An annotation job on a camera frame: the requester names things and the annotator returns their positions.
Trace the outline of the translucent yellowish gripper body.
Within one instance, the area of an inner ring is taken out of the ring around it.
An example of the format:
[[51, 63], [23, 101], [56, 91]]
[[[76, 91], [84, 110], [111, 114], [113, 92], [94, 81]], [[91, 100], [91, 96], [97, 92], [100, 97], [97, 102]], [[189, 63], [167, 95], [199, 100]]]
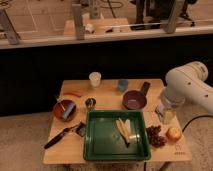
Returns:
[[162, 103], [157, 105], [155, 112], [163, 124], [169, 124], [176, 115], [176, 110], [174, 108], [167, 107]]

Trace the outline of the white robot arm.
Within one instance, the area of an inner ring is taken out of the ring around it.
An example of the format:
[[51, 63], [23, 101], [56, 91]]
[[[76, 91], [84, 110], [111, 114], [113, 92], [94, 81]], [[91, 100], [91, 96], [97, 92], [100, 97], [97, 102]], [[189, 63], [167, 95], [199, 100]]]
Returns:
[[213, 114], [213, 87], [205, 80], [208, 68], [199, 61], [169, 70], [165, 76], [166, 87], [161, 91], [160, 103], [155, 112], [162, 124], [169, 124], [186, 99], [202, 106]]

